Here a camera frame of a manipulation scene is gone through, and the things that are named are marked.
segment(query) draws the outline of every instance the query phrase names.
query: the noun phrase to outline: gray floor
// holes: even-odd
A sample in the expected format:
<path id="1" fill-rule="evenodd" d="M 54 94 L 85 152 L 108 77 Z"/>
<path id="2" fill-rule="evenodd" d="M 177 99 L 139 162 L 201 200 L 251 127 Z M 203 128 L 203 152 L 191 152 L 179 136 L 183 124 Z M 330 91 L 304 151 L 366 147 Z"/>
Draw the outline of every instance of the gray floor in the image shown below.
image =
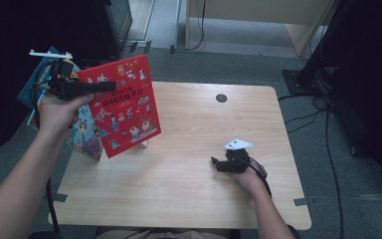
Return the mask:
<path id="1" fill-rule="evenodd" d="M 215 27 L 216 24 L 207 21 L 204 49 L 178 51 L 170 55 L 166 49 L 171 44 L 176 43 L 178 47 L 183 44 L 183 38 L 175 36 L 175 21 L 166 20 L 169 19 L 167 13 L 172 15 L 172 19 L 176 17 L 175 2 L 156 0 L 152 24 L 146 37 L 146 41 L 152 41 L 153 47 L 148 53 L 153 81 L 272 86 L 278 97 L 288 95 L 282 70 L 300 70 L 306 63 L 306 57 L 299 58 L 288 49 L 289 41 L 282 26 L 267 26 L 272 34 L 264 39 L 261 39 L 263 35 L 258 36 L 260 38 L 257 41 L 263 44 L 256 46 L 260 52 L 255 53 L 249 49 L 254 49 L 250 41 L 257 37 L 245 37 L 248 38 L 247 42 L 243 40 L 244 37 L 240 38 L 246 34 L 244 29 L 238 27 L 240 23 L 230 24 L 237 24 L 237 31 L 243 31 L 241 35 L 234 33 L 230 40 L 222 38 L 223 43 L 215 44 L 216 41 L 212 40 L 216 38 L 215 30 L 210 30 L 209 26 L 213 23 Z M 158 16 L 164 16 L 165 20 L 157 24 Z M 273 36 L 282 37 L 272 40 Z M 122 56 L 125 58 L 141 52 L 142 49 L 137 49 L 133 54 L 124 53 Z M 281 109 L 284 121 L 316 112 L 312 97 L 285 99 L 281 101 Z M 302 238 L 339 238 L 336 186 L 326 150 L 326 116 L 326 112 L 320 113 L 314 123 L 288 134 L 312 220 L 309 230 L 299 232 Z M 292 130 L 310 120 L 312 118 L 295 120 L 287 123 L 286 128 Z M 22 124 L 14 137 L 0 147 L 0 183 L 22 156 L 34 135 L 32 129 Z M 382 167 L 371 158 L 351 156 L 351 143 L 339 117 L 334 113 L 328 117 L 328 141 L 340 189 L 344 238 L 382 238 Z M 58 190 L 71 152 L 72 149 L 66 146 L 61 153 L 60 162 L 52 176 L 54 192 Z M 35 225 L 35 231 L 40 230 L 52 230 L 45 201 Z M 61 230 L 65 238 L 73 239 L 91 239 L 96 233 L 93 226 L 64 225 Z M 246 239 L 257 238 L 256 230 L 242 230 L 241 233 Z"/>

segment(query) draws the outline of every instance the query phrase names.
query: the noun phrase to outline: person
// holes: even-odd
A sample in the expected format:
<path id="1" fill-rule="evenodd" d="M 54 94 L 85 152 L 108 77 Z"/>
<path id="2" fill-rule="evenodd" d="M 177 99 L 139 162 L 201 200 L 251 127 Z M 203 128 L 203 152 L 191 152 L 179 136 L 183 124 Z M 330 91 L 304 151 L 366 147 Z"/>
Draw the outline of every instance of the person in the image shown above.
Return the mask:
<path id="1" fill-rule="evenodd" d="M 69 102 L 60 101 L 55 96 L 42 99 L 40 129 L 20 161 L 0 184 L 0 239 L 26 239 L 31 234 L 47 181 L 69 136 L 69 127 L 78 120 L 78 108 L 93 97 L 87 95 Z M 230 176 L 254 200 L 260 238 L 293 238 L 264 184 L 252 169 Z"/>

